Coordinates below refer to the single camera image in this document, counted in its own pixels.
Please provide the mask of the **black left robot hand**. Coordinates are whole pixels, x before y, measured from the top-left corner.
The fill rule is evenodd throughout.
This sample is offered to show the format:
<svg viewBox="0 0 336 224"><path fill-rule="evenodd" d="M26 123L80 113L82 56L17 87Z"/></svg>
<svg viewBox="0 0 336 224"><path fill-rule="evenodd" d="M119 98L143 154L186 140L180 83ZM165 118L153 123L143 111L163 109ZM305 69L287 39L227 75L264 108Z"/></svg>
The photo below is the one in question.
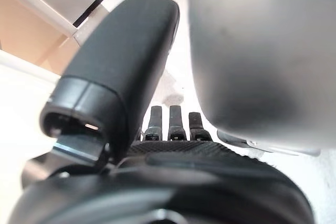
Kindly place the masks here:
<svg viewBox="0 0 336 224"><path fill-rule="evenodd" d="M81 46L43 107L52 149L30 159L10 223L314 223L285 174L212 140L200 114L143 117L179 24L173 0L124 0Z"/></svg>

